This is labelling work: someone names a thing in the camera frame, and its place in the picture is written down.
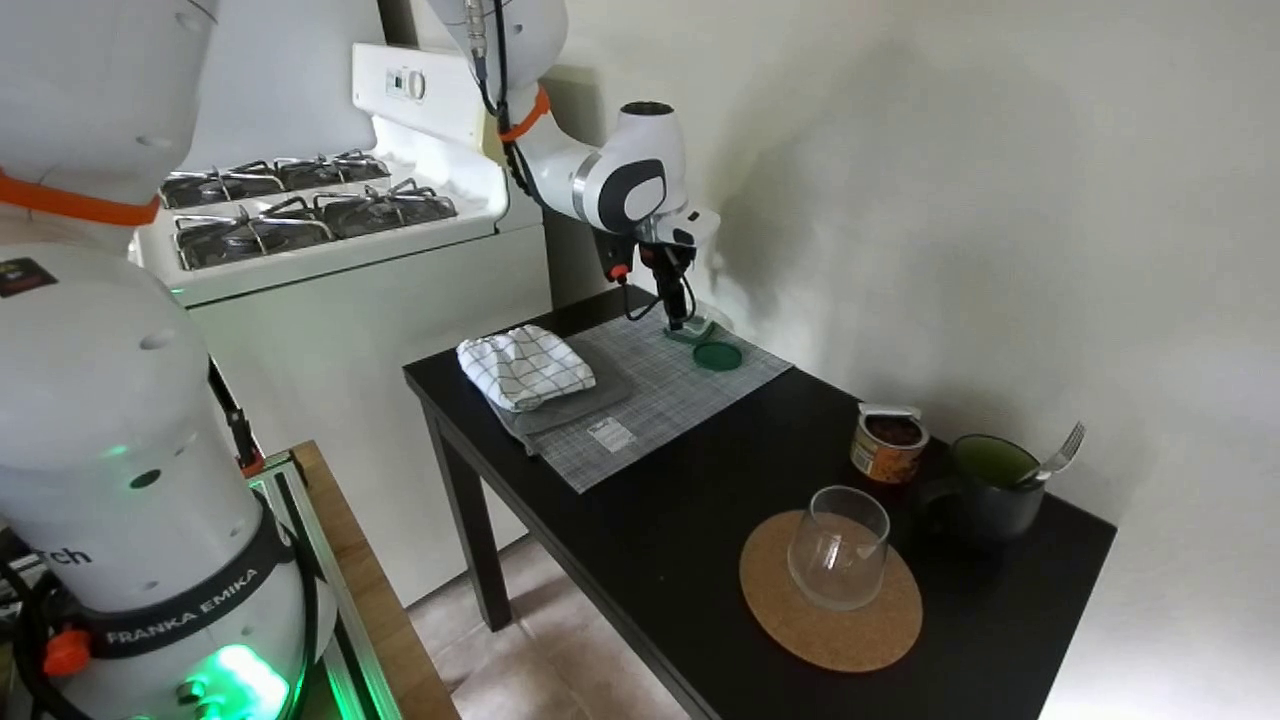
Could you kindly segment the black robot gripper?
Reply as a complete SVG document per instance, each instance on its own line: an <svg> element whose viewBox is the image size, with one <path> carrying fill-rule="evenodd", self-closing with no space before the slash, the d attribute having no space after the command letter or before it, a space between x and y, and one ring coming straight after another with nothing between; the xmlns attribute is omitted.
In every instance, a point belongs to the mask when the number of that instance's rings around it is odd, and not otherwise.
<svg viewBox="0 0 1280 720"><path fill-rule="evenodd" d="M710 210L677 210L655 211L646 224L634 224L623 234L601 234L597 257L609 282L623 282L634 272L634 262L646 262L667 329L690 326L697 312L697 288L690 282L690 268L697 262L697 249L722 234L722 217Z"/></svg>

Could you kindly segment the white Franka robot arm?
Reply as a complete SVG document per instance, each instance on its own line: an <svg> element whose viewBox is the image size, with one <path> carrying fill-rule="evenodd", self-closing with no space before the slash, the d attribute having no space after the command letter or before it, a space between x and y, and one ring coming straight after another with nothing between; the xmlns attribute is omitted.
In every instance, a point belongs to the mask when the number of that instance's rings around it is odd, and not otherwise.
<svg viewBox="0 0 1280 720"><path fill-rule="evenodd" d="M0 0L0 510L45 562L30 720L288 720L335 623L222 439L209 348L127 262L184 161L365 133L377 0Z"/></svg>

